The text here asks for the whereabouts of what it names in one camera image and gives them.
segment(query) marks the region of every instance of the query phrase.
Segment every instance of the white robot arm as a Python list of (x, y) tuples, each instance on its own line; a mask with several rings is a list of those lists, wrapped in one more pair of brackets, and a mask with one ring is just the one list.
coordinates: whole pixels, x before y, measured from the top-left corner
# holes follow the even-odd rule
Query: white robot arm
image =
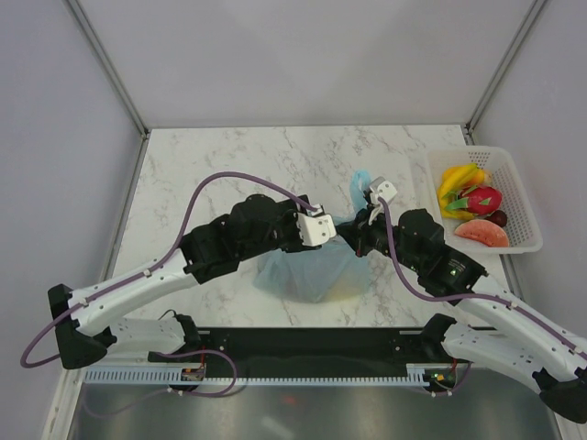
[[(365, 193), (368, 207), (336, 227), (305, 196), (276, 203), (252, 195), (230, 214), (184, 235), (160, 261), (87, 288), (52, 288), (50, 308), (63, 366), (85, 367), (112, 353), (197, 349), (200, 338), (188, 316), (160, 321), (124, 316), (165, 294), (234, 272), (245, 259), (274, 249), (311, 251), (339, 235), (358, 256), (377, 250), (391, 257), (404, 283), (399, 264), (414, 270), (431, 296), (415, 294), (426, 301), (449, 301), (504, 335), (486, 335), (437, 314), (421, 335), (430, 360), (450, 356), (481, 364), (527, 385), (562, 416), (587, 422), (587, 340), (550, 322), (479, 263), (447, 246), (442, 226), (426, 210), (408, 211), (392, 227), (388, 205), (395, 194), (390, 182), (377, 179)], [(28, 352), (24, 366), (30, 365)]]

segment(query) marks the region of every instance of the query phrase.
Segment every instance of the white plastic basket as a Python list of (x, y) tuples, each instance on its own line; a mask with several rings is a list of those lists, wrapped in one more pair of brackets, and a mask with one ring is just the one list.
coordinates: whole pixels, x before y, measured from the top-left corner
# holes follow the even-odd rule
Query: white plastic basket
[[(437, 188), (442, 183), (442, 173), (449, 167), (475, 162), (480, 168), (490, 171), (492, 186), (504, 196), (500, 209), (507, 214), (504, 228), (510, 247), (487, 247), (467, 238), (454, 235), (462, 222), (443, 218), (437, 203)], [(428, 189), (432, 199), (433, 217), (444, 226), (448, 245), (463, 252), (482, 254), (523, 254), (542, 248), (542, 235), (534, 212), (530, 207), (526, 190), (514, 165), (512, 156), (503, 148), (467, 146), (453, 149), (433, 149), (426, 154)]]

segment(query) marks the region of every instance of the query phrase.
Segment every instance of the light blue plastic bag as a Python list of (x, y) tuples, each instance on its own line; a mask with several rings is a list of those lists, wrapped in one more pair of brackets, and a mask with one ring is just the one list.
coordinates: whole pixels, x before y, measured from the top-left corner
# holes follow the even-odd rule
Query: light blue plastic bag
[[(367, 206), (363, 192), (369, 188), (367, 171), (354, 173), (350, 199), (355, 214)], [(342, 238), (330, 240), (319, 250), (286, 254), (274, 251), (261, 258), (254, 285), (290, 300), (318, 303), (360, 295), (370, 282), (366, 258), (358, 258)]]

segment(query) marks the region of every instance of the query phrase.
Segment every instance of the yellow banana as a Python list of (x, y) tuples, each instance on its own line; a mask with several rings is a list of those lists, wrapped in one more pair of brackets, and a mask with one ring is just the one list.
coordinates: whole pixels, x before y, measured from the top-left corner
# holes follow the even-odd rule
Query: yellow banana
[(459, 220), (472, 220), (475, 216), (466, 211), (449, 212), (446, 207), (451, 202), (449, 193), (459, 190), (462, 185), (468, 182), (477, 173), (479, 168), (476, 163), (468, 163), (454, 170), (448, 178), (442, 182), (437, 190), (438, 205), (440, 206), (440, 213), (443, 217), (458, 218)]
[[(460, 168), (460, 166), (450, 167), (446, 171), (444, 171), (442, 173), (442, 181), (445, 181), (446, 179), (448, 179), (450, 177), (450, 175), (453, 172), (455, 172), (456, 170), (458, 170), (459, 168)], [(466, 181), (463, 186), (465, 186), (465, 187), (473, 186), (473, 185), (487, 185), (487, 186), (489, 186), (489, 185), (491, 185), (491, 182), (492, 182), (491, 173), (489, 171), (482, 170), (481, 168), (479, 168), (477, 170), (477, 172), (475, 173), (475, 175), (473, 176), (473, 178), (470, 181)]]

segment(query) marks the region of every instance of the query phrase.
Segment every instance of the white marble surface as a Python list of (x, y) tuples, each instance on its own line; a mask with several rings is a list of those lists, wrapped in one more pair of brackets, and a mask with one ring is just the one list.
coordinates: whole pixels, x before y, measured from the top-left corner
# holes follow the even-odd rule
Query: white marble surface
[[(130, 210), (116, 274), (158, 257), (174, 240), (196, 184), (216, 171), (243, 171), (307, 193), (333, 215), (351, 215), (349, 183), (355, 170), (384, 176), (397, 187), (395, 219), (430, 204), (423, 155), (426, 149), (464, 145), (458, 126), (318, 126), (165, 129), (151, 134)], [(279, 194), (248, 181), (212, 182), (195, 205), (189, 228), (228, 213), (252, 193)], [(401, 284), (386, 258), (368, 257), (371, 286), (362, 295), (328, 295), (300, 302), (256, 289), (256, 260), (237, 273), (159, 299), (132, 316), (157, 318), (168, 308), (190, 314), (197, 325), (232, 326), (421, 326), (435, 313), (484, 325), (445, 304), (422, 302)], [(477, 258), (505, 285), (497, 256)], [(415, 283), (412, 272), (406, 271)]]

